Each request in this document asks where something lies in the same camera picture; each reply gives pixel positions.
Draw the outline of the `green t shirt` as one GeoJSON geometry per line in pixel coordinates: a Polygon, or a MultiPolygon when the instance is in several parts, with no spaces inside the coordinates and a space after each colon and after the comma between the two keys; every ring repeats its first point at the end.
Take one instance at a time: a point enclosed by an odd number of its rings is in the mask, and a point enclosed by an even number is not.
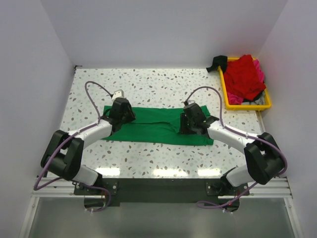
{"type": "Polygon", "coordinates": [[[136,119],[124,124],[103,140],[162,143],[184,146],[213,145],[213,139],[197,134],[180,133],[182,108],[142,108],[133,107],[136,119]]]}

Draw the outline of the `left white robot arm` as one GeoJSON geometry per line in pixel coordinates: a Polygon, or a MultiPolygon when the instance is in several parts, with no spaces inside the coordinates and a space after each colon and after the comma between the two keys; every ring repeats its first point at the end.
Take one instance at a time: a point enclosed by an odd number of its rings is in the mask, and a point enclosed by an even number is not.
{"type": "Polygon", "coordinates": [[[102,175],[82,165],[83,151],[93,143],[113,135],[122,125],[135,119],[129,101],[125,98],[116,98],[100,121],[74,132],[57,130],[42,157],[43,171],[39,178],[49,171],[64,180],[85,184],[85,189],[91,194],[100,193],[103,188],[102,175]]]}

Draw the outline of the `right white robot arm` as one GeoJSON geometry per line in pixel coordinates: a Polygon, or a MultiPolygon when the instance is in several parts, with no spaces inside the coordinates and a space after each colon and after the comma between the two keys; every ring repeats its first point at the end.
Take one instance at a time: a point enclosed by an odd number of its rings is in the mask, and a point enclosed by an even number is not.
{"type": "Polygon", "coordinates": [[[183,108],[180,116],[180,133],[197,134],[217,140],[238,150],[245,156],[246,164],[232,168],[222,177],[221,190],[233,194],[238,186],[256,182],[265,185],[273,177],[283,174],[287,161],[271,134],[248,134],[245,131],[225,125],[220,118],[207,117],[196,103],[183,108]]]}

